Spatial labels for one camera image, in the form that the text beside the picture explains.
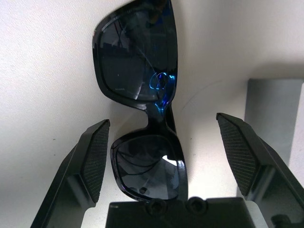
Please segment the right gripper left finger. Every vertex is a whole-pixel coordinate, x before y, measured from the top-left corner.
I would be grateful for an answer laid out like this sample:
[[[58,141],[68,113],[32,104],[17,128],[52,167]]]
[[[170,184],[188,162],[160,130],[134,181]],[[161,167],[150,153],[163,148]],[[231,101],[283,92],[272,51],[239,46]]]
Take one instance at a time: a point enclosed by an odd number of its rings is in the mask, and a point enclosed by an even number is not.
[[[102,120],[81,135],[60,164],[31,224],[33,228],[79,228],[85,212],[99,200],[110,121]]]

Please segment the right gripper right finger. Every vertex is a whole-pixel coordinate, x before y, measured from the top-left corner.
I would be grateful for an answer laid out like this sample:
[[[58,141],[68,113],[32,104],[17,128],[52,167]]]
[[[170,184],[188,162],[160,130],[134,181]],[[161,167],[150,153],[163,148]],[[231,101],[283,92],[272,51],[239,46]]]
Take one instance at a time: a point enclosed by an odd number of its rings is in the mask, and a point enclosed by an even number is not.
[[[304,189],[278,153],[237,117],[217,113],[226,157],[242,196],[270,228],[304,226]]]

